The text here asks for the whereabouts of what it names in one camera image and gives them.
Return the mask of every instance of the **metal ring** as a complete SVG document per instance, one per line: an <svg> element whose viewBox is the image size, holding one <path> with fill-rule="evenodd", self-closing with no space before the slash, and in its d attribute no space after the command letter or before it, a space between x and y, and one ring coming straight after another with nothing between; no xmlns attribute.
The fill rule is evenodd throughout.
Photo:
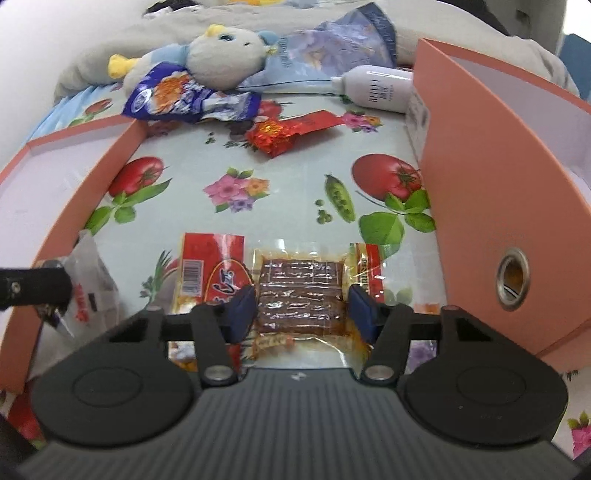
<svg viewBox="0 0 591 480"><path fill-rule="evenodd" d="M513 262L519 264L522 274L522 283L519 291L511 288L505 282L507 267ZM525 254L519 248L510 248L503 256L499 268L496 271L496 297L501 306L510 312L518 309L530 289L530 263Z"/></svg>

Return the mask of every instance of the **light blue mask package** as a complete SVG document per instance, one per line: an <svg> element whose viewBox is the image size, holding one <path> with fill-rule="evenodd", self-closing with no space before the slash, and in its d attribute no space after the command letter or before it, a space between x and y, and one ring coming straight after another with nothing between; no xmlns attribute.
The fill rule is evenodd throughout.
<svg viewBox="0 0 591 480"><path fill-rule="evenodd" d="M375 3L281 38L265 68L238 90L265 93L331 93L331 77L358 65L396 68L396 32Z"/></svg>

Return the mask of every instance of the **stuffed animal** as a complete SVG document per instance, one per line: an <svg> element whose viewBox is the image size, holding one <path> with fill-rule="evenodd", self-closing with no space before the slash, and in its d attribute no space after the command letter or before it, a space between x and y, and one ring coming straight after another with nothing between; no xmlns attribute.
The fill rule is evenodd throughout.
<svg viewBox="0 0 591 480"><path fill-rule="evenodd" d="M184 65L201 85L212 90L236 88L241 81L261 70L278 37L273 32L254 33L241 28L210 25L189 45L172 44L153 50L139 59L113 55L109 76L123 78L127 95L139 81L163 61Z"/></svg>

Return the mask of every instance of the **barcode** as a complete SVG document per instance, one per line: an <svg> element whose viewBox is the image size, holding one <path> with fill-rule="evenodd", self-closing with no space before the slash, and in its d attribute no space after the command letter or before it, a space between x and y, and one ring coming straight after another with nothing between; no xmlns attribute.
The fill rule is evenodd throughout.
<svg viewBox="0 0 591 480"><path fill-rule="evenodd" d="M181 293L200 297L203 288L203 260L183 260Z"/></svg>

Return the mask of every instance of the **metal screw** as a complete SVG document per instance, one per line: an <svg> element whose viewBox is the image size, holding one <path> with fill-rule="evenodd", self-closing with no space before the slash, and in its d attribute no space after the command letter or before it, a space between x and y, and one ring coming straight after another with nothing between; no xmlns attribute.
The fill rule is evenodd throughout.
<svg viewBox="0 0 591 480"><path fill-rule="evenodd" d="M216 382L223 382L232 376L234 370L226 365L212 365L205 369L205 377Z"/></svg>
<svg viewBox="0 0 591 480"><path fill-rule="evenodd" d="M365 376L370 380L384 381L394 376L394 370L387 365L372 365L365 369Z"/></svg>

